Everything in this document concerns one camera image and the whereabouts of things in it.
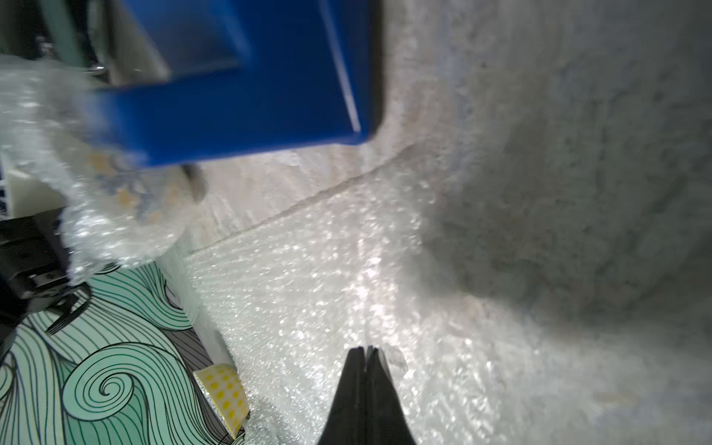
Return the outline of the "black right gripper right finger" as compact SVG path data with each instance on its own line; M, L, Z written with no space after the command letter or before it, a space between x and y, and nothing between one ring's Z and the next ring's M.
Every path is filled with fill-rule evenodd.
M369 346L365 367L365 443L416 445L393 385L385 353Z

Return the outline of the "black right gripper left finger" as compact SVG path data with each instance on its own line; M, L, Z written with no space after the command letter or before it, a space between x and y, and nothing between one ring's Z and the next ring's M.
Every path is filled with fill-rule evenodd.
M318 445L365 444L365 350L349 350Z

